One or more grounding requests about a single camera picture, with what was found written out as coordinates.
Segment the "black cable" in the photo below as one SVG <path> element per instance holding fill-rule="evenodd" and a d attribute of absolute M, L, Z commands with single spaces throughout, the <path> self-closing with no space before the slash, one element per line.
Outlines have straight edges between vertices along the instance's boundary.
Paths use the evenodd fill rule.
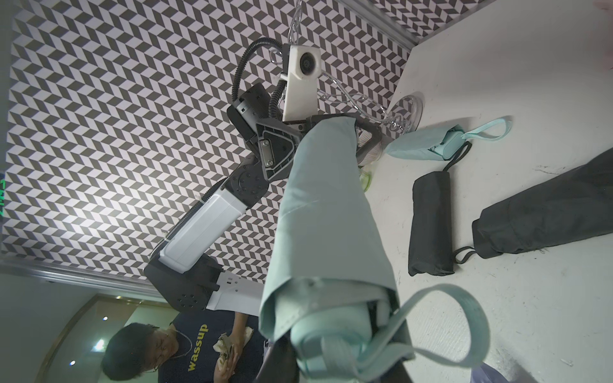
<path fill-rule="evenodd" d="M 236 72 L 234 72 L 234 80 L 232 82 L 232 102 L 238 99 L 238 91 L 240 89 L 240 80 L 243 77 L 243 71 L 251 59 L 251 56 L 256 52 L 256 50 L 260 47 L 274 47 L 278 51 L 281 51 L 282 45 L 275 39 L 271 39 L 270 37 L 260 37 L 258 40 L 255 40 L 251 43 L 243 57 L 240 59 L 238 66 L 236 68 Z"/>
<path fill-rule="evenodd" d="M 286 85 L 287 81 L 279 79 L 275 91 L 272 92 L 272 96 L 270 96 L 270 101 L 268 102 L 268 117 L 277 118 L 276 113 L 279 111 L 277 106 L 279 106 L 279 100 L 281 99 Z"/>

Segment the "white arm segment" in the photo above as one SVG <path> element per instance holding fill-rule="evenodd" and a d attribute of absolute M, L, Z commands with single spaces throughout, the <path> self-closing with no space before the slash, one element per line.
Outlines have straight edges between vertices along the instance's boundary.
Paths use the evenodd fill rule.
<path fill-rule="evenodd" d="M 160 262 L 179 273 L 188 271 L 246 210 L 227 189 L 217 190 L 160 251 Z"/>

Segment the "hand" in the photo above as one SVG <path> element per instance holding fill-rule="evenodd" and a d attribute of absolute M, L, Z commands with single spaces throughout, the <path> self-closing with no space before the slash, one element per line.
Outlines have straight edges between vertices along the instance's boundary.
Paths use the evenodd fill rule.
<path fill-rule="evenodd" d="M 238 362 L 238 355 L 234 353 L 234 348 L 228 356 L 225 365 L 221 368 L 217 368 L 219 363 L 215 363 L 215 373 L 213 374 L 213 383 L 228 383 L 230 377 L 234 375 L 234 368 Z"/>
<path fill-rule="evenodd" d="M 613 21 L 613 0 L 597 0 L 594 2 L 594 5 L 607 12 L 611 16 L 611 21 Z M 613 51 L 610 51 L 605 56 L 605 65 L 606 69 L 613 69 Z"/>
<path fill-rule="evenodd" d="M 240 356 L 243 355 L 243 347 L 245 346 L 245 331 L 240 333 L 233 331 L 228 338 L 230 339 L 230 342 L 232 342 L 232 350 L 238 361 Z"/>

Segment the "navy t-shirt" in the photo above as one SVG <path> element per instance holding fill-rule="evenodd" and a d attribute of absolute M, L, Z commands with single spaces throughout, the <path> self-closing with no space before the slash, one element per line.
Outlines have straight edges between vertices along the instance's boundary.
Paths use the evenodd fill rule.
<path fill-rule="evenodd" d="M 213 382 L 219 353 L 213 350 L 219 336 L 230 335 L 234 325 L 234 312 L 205 310 L 199 313 L 179 314 L 172 321 L 181 334 L 177 334 L 182 357 L 168 359 L 158 370 L 159 383 L 209 383 Z M 260 371 L 264 359 L 264 337 L 257 330 L 257 317 L 249 316 L 247 326 L 253 328 L 251 340 L 243 348 L 235 374 L 230 383 L 252 383 Z"/>

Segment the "ceiling light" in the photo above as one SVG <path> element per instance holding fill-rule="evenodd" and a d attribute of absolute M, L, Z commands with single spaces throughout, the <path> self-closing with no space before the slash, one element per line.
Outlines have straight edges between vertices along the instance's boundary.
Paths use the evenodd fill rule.
<path fill-rule="evenodd" d="M 94 348 L 91 349 L 92 351 L 95 352 L 101 352 L 104 351 L 104 339 L 100 339 L 98 341 L 98 343 L 96 343 L 96 345 L 94 346 Z"/>

